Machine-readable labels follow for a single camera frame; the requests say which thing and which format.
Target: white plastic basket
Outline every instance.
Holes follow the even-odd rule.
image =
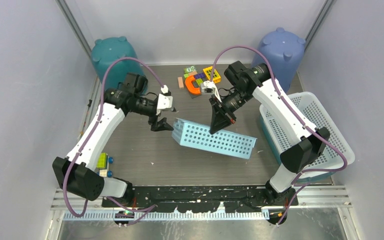
[[[345,141],[344,136],[338,130],[328,112],[319,102],[317,97],[311,92],[299,92],[288,95],[290,100],[296,107],[313,122],[318,128],[326,127],[330,132],[329,143],[333,144],[343,153],[348,161],[352,164],[356,158],[354,152],[351,150],[350,145]],[[280,153],[291,147],[291,144],[283,131],[278,125],[274,117],[263,105],[260,106],[259,111],[262,118],[263,132],[267,141],[276,157],[277,162],[280,164]],[[334,152],[330,147],[326,146],[323,154],[318,157],[306,169],[337,169],[343,165],[342,158]],[[311,171],[304,173],[300,178],[300,182],[316,181],[332,175],[323,171]]]

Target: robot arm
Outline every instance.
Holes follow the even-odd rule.
[[[129,112],[148,116],[148,123],[153,132],[173,130],[167,123],[166,117],[158,121],[162,111],[176,111],[173,107],[171,93],[167,86],[164,86],[161,88],[162,93],[156,99],[142,97],[140,93],[147,83],[148,80],[145,77],[129,73],[120,89],[110,88],[105,91],[102,117],[99,124],[95,125],[99,119],[100,109],[75,147],[65,158],[57,157],[52,164],[61,188],[70,162],[79,152],[80,146],[86,142],[81,155],[78,156],[72,171],[69,173],[67,191],[90,201],[99,196],[122,198],[125,195],[129,186],[128,182],[116,178],[101,177],[94,170],[99,155],[110,136]],[[93,135],[88,138],[91,131],[93,131]]]
[[[224,75],[233,85],[233,91],[229,91],[222,99],[216,94],[211,95],[209,101],[212,106],[212,117],[209,132],[214,134],[234,124],[236,116],[233,112],[255,98],[274,116],[292,145],[280,154],[281,165],[266,184],[264,196],[271,203],[285,195],[297,175],[323,153],[326,145],[311,135],[281,100],[274,84],[281,91],[282,88],[277,79],[274,84],[272,83],[269,70],[264,63],[246,68],[240,61],[236,61],[228,66]],[[284,99],[304,120],[305,126],[310,127],[324,139],[329,139],[330,133],[325,127],[318,129],[286,95]]]

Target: blue plastic basket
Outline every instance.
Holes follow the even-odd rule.
[[[204,150],[217,154],[249,159],[257,138],[220,130],[213,135],[210,127],[177,118],[171,136],[184,147]]]

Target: teal plastic container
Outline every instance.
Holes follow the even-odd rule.
[[[108,67],[115,60],[122,57],[138,58],[133,46],[127,41],[125,36],[110,37],[95,41],[95,46],[92,49],[90,59],[101,83]],[[109,88],[117,89],[119,83],[124,82],[127,73],[135,73],[145,76],[139,63],[132,60],[121,61],[109,71],[105,82],[105,90]]]

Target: blue bin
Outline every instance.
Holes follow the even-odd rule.
[[[292,32],[278,27],[264,36],[257,50],[270,62],[274,76],[286,93],[291,86],[292,79],[304,56],[306,41]],[[264,60],[255,54],[251,66],[264,63]]]
[[[125,36],[110,37],[95,41],[95,46],[92,49],[90,59],[101,82],[108,67],[115,60],[122,57],[138,58],[135,50]],[[121,61],[109,71],[105,82],[105,90],[109,88],[117,89],[119,83],[124,82],[127,73],[135,73],[145,76],[139,63],[132,60]]]

